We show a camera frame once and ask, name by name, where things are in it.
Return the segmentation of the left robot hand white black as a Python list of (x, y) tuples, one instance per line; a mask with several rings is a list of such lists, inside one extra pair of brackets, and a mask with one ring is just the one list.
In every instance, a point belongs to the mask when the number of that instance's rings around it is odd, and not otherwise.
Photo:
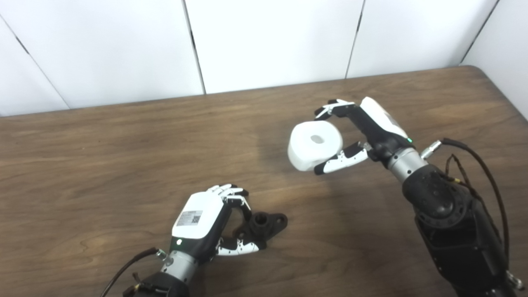
[(238, 256), (264, 250), (264, 243), (222, 236), (233, 209), (240, 209), (245, 221), (249, 222), (252, 210), (246, 199), (248, 196), (247, 190), (234, 184), (215, 185), (193, 193), (172, 227), (169, 252), (182, 252), (202, 265), (215, 256)]

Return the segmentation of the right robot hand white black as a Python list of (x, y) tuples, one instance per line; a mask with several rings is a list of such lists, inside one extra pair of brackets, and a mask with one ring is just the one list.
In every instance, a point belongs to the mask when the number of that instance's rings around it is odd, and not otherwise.
[(314, 173), (323, 175), (371, 159), (385, 167), (398, 151), (415, 148), (407, 133), (374, 99), (366, 97), (360, 104), (341, 99), (329, 100), (315, 111), (315, 121), (328, 120), (331, 116), (348, 118), (366, 137), (345, 147), (323, 163), (315, 166)]

